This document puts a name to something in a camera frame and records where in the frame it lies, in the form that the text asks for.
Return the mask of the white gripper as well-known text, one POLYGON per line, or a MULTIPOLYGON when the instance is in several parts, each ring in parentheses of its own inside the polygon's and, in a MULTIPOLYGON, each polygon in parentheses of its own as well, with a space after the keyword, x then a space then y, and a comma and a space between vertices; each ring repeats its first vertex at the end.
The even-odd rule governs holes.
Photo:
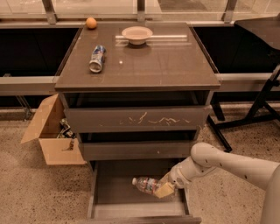
POLYGON ((187 187, 191 181, 191 172, 188 165, 176 164, 167 172, 160 180, 160 184, 154 191, 154 195, 160 199, 174 194, 175 187, 183 189, 187 187))

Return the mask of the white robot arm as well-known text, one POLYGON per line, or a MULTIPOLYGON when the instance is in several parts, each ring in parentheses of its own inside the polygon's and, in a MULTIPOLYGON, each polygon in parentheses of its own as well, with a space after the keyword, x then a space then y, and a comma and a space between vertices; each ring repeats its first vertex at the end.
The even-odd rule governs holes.
POLYGON ((280 164, 269 160, 226 153, 209 143, 196 143, 188 158, 174 165, 160 179, 158 198, 185 188, 193 179, 220 168, 265 191, 260 224, 280 224, 280 164))

